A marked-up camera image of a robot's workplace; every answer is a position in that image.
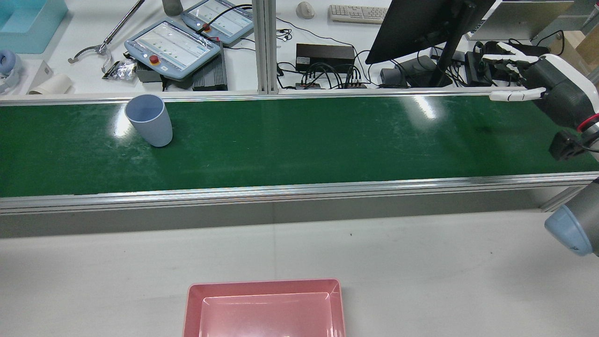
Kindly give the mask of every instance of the gray cylinder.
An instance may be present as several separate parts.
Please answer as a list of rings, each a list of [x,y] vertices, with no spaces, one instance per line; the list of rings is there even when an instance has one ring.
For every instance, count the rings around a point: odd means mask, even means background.
[[[168,16],[177,16],[183,11],[181,0],[162,0],[162,6]]]

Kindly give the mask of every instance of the plastic cup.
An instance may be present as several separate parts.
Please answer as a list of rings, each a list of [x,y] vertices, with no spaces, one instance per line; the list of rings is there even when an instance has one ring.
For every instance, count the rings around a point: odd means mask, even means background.
[[[64,74],[57,74],[44,83],[29,90],[30,95],[64,94],[73,85],[71,79]]]
[[[141,95],[130,100],[125,115],[133,127],[152,146],[161,148],[173,139],[173,125],[164,101],[156,95]]]

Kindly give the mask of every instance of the green conveyor belt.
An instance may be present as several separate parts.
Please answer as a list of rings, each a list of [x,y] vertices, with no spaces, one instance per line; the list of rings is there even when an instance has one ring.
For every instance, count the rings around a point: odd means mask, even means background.
[[[0,107],[0,197],[597,171],[557,162],[533,103],[403,96],[167,103],[148,145],[124,104]]]

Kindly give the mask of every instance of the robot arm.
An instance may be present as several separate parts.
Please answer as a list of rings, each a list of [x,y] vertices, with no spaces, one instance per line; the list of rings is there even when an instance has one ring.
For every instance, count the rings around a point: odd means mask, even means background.
[[[599,95],[595,86],[559,56],[526,56],[511,46],[498,43],[511,55],[485,55],[483,61],[517,74],[527,90],[496,91],[495,101],[534,103],[557,125],[575,129],[558,133],[550,147],[556,160],[567,160],[585,151],[599,161]],[[545,228],[577,255],[599,256],[599,179],[585,187],[545,221]]]

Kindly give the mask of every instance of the computer mouse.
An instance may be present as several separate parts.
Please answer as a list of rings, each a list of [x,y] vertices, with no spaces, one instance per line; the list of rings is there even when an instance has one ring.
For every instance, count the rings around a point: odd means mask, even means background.
[[[315,14],[314,7],[305,1],[299,3],[298,8],[295,9],[295,12],[299,17],[303,17],[304,19],[312,19]]]

